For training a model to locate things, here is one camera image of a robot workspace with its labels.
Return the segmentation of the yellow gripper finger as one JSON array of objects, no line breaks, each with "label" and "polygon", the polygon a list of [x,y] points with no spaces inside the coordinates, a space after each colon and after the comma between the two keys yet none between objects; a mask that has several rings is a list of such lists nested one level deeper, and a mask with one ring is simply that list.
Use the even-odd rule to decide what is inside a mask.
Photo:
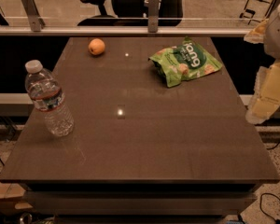
[{"label": "yellow gripper finger", "polygon": [[244,41],[252,44],[262,44],[268,21],[264,20],[244,36]]},{"label": "yellow gripper finger", "polygon": [[261,124],[280,106],[280,60],[269,68],[261,66],[257,72],[254,94],[245,114],[251,124]]}]

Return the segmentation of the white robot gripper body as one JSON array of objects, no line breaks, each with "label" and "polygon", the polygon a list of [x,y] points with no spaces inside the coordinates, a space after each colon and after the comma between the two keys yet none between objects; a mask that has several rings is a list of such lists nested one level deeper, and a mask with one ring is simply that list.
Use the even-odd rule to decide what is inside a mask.
[{"label": "white robot gripper body", "polygon": [[280,59],[280,3],[268,19],[264,35],[264,50],[275,59]]}]

